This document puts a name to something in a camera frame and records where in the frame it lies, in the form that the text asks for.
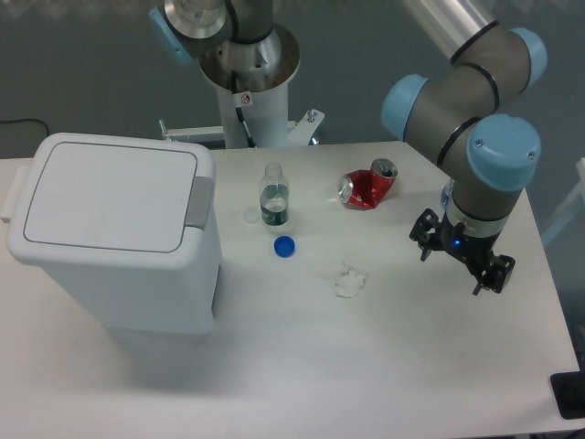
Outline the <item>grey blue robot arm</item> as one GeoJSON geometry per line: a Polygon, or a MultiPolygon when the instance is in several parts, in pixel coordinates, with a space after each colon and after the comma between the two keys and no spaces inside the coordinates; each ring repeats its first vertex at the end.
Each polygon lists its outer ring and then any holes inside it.
{"type": "MultiPolygon", "coordinates": [[[[443,251],[462,262],[481,290],[501,292],[513,258],[493,247],[541,151],[527,121],[500,106],[538,80],[548,63],[540,37],[507,30],[475,1],[408,1],[405,8],[452,64],[434,83],[399,80],[381,121],[452,180],[445,211],[424,211],[410,238],[423,256],[443,251]]],[[[288,84],[298,70],[294,36],[270,1],[162,1],[149,14],[155,34],[179,63],[197,60],[218,93],[226,146],[290,146],[288,84]]]]}

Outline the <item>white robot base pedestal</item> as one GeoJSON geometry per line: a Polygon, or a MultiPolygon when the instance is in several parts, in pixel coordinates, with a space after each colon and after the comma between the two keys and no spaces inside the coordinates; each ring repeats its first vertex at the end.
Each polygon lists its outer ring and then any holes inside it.
{"type": "Polygon", "coordinates": [[[198,64],[215,88],[221,125],[168,129],[160,121],[165,140],[222,141],[228,149],[317,144],[323,112],[310,109],[297,122],[289,118],[289,83],[300,49],[288,29],[275,24],[265,39],[250,44],[224,41],[200,55],[198,64]]]}

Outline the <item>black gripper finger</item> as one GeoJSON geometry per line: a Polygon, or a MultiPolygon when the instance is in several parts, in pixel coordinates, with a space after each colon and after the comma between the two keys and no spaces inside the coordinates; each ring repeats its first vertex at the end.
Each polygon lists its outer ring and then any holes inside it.
{"type": "Polygon", "coordinates": [[[476,286],[473,295],[479,295],[481,290],[491,290],[500,294],[507,285],[516,260],[507,255],[490,255],[487,262],[480,265],[474,272],[476,286]]]}
{"type": "Polygon", "coordinates": [[[432,252],[440,249],[440,233],[437,231],[439,227],[439,217],[432,209],[425,209],[415,220],[409,238],[420,248],[422,261],[426,261],[432,252]]]}

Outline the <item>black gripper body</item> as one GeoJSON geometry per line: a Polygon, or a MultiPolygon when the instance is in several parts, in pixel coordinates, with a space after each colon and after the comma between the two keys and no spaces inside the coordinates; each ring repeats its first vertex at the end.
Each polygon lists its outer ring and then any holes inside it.
{"type": "Polygon", "coordinates": [[[499,234],[473,237],[463,233],[462,223],[453,225],[444,215],[439,231],[441,249],[463,263],[471,275],[481,275],[489,267],[499,234]]]}

